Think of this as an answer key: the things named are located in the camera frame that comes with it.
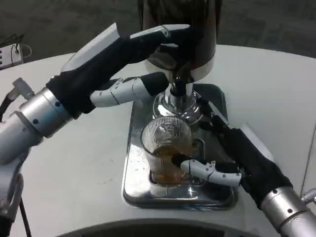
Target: white device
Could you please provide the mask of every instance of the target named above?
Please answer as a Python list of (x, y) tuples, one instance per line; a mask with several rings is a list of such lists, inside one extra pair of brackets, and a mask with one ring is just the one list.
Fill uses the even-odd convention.
[(23, 64), (20, 44), (11, 44), (0, 48), (0, 70)]

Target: floor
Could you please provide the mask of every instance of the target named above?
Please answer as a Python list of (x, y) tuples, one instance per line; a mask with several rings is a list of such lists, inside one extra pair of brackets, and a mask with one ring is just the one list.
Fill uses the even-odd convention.
[[(0, 41), (25, 34), (29, 61), (75, 52), (111, 23), (139, 30), (136, 0), (1, 0)], [(219, 44), (316, 57), (315, 0), (224, 0)]]

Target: robotic hand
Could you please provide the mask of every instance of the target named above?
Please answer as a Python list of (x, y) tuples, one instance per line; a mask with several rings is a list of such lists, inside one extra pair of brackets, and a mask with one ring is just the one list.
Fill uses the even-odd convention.
[(236, 162), (240, 171), (235, 169), (230, 176), (224, 175), (216, 166), (212, 166), (213, 162), (204, 165), (181, 154), (173, 157), (173, 163), (209, 182), (231, 186), (240, 183), (282, 236), (316, 236), (315, 215), (294, 192), (291, 182), (282, 174), (260, 139), (246, 125), (241, 129), (232, 128), (211, 102), (202, 98), (197, 102), (203, 115), (210, 120), (201, 122), (201, 128), (218, 135), (226, 153)]
[[(164, 73), (110, 78), (125, 65), (148, 58), (162, 43), (190, 45), (199, 38), (189, 25), (157, 26), (122, 38), (113, 24), (74, 54), (37, 94), (17, 80), (0, 106), (0, 236), (9, 236), (15, 220), (23, 190), (20, 168), (32, 146), (96, 107), (146, 100), (164, 91), (169, 85)], [(2, 122), (19, 95), (27, 102)]]
[[(23, 189), (20, 168), (30, 148), (95, 107), (146, 99), (164, 91), (168, 80), (161, 73), (110, 78), (125, 65), (146, 59), (161, 44), (183, 48), (200, 36), (189, 25), (163, 25), (121, 38), (113, 24), (76, 53), (63, 66), (60, 75), (53, 77), (37, 94), (22, 81), (14, 85), (0, 106), (0, 118), (19, 94), (27, 102), (5, 123), (0, 123), (0, 236), (9, 236), (15, 220)], [(280, 233), (288, 237), (316, 236), (316, 217), (294, 193), (291, 183), (260, 140), (246, 127), (231, 128), (212, 103), (202, 99), (199, 102), (203, 113), (210, 118), (210, 123), (201, 126), (218, 134), (227, 153), (244, 173), (239, 169), (223, 173), (216, 164), (205, 167), (188, 157), (182, 157), (183, 162), (177, 165), (188, 172), (210, 171), (203, 173), (202, 178), (211, 182), (234, 186), (240, 183)]]

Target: white table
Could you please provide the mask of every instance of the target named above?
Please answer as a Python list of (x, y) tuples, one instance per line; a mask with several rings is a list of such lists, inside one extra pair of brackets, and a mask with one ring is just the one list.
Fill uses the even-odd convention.
[[(18, 77), (34, 91), (59, 74), (71, 54), (47, 58), (0, 72), (0, 95)], [(247, 122), (274, 154), (300, 192), (316, 121), (316, 60), (262, 49), (217, 47), (213, 71), (201, 83), (225, 92), (231, 123)], [(146, 74), (145, 64), (129, 65), (121, 77)], [(18, 99), (10, 111), (17, 109)], [(53, 237), (91, 225), (136, 218), (180, 218), (278, 236), (242, 188), (228, 211), (138, 209), (121, 196), (131, 103), (97, 109), (71, 122), (32, 149), (22, 173), (24, 203), (35, 237)], [(20, 214), (11, 236), (25, 236)]]

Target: clear glass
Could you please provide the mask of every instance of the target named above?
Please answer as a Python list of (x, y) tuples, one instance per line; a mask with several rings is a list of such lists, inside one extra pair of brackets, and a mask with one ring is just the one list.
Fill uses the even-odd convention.
[(171, 158), (177, 153), (192, 155), (193, 139), (186, 122), (172, 116), (156, 118), (144, 127), (141, 143), (155, 182), (181, 181), (185, 173), (171, 162)]

